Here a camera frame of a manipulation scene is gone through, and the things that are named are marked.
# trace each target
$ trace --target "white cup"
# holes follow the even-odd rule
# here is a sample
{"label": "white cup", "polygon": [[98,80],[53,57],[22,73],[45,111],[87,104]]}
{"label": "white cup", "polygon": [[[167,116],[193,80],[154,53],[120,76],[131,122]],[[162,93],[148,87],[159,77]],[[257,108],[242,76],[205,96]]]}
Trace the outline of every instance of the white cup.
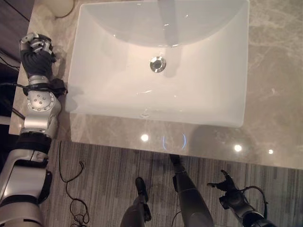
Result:
{"label": "white cup", "polygon": [[42,0],[55,17],[64,17],[72,10],[74,0]]}

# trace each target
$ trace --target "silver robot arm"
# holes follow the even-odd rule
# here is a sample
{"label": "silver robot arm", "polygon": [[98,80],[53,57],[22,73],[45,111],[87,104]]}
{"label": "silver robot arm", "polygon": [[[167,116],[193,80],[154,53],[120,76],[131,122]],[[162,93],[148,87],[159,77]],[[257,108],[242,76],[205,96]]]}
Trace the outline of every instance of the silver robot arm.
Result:
{"label": "silver robot arm", "polygon": [[51,40],[30,33],[20,40],[22,65],[27,73],[27,116],[19,139],[0,174],[0,226],[41,227],[38,204],[50,190],[52,173],[47,171],[48,150],[57,130],[61,104],[66,94],[63,81],[51,80],[55,61]]}

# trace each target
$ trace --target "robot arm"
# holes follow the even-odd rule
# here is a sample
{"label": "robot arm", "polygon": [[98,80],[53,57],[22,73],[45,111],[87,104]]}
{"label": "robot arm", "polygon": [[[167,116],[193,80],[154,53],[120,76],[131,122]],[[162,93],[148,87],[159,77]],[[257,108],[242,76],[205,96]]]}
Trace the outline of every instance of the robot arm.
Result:
{"label": "robot arm", "polygon": [[225,181],[207,185],[225,192],[225,195],[219,198],[223,208],[231,209],[244,227],[276,227],[248,203],[245,195],[236,187],[229,174],[224,170],[221,172],[225,176]]}
{"label": "robot arm", "polygon": [[63,81],[51,80],[55,61],[51,40],[30,33],[20,40],[20,54],[28,83],[27,116],[19,139],[0,174],[0,226],[43,226],[38,207],[48,194],[52,173],[46,170],[48,150],[57,129],[65,94]]}

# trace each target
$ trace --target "striped carpet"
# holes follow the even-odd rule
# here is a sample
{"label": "striped carpet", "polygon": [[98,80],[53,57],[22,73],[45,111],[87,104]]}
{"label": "striped carpet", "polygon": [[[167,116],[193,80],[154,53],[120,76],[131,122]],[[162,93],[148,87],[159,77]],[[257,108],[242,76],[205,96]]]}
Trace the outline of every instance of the striped carpet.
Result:
{"label": "striped carpet", "polygon": [[[73,223],[69,212],[71,200],[64,191],[59,176],[58,143],[52,143],[48,169],[53,173],[49,198],[41,205],[47,227],[69,227]],[[83,173],[69,185],[72,196],[83,199],[89,209],[90,227],[118,227],[128,206],[136,197],[134,180],[141,176],[149,193],[152,220],[147,227],[170,227],[179,211],[178,197],[172,184],[173,170],[167,154],[124,148],[62,142],[62,173],[65,178],[85,165]],[[220,182],[225,169],[239,188],[256,185],[264,190],[268,219],[280,227],[303,226],[303,171],[278,167],[226,162],[197,157],[182,157],[188,174],[200,190],[214,218],[216,227],[240,226],[229,210],[219,203],[222,192],[208,188],[208,182]],[[263,210],[262,197],[257,190],[246,192],[251,205]],[[83,207],[75,204],[78,213]],[[183,227],[178,215],[175,227]]]}

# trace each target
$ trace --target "marble countertop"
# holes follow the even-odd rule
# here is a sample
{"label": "marble countertop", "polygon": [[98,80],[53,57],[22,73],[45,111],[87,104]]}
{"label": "marble countertop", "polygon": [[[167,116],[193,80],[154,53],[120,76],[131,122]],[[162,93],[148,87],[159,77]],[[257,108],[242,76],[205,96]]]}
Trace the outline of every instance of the marble countertop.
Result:
{"label": "marble countertop", "polygon": [[[63,18],[55,18],[37,0],[32,12],[28,31],[52,38],[59,57],[53,72],[65,82],[80,5],[87,2],[96,1],[76,0],[73,11]],[[57,138],[303,169],[303,1],[250,1],[248,68],[241,128],[72,114],[64,111],[64,97],[60,97],[63,108]],[[23,69],[18,83],[27,84]],[[20,88],[14,107],[26,113],[26,98]],[[13,114],[10,134],[19,134],[22,124]]]}

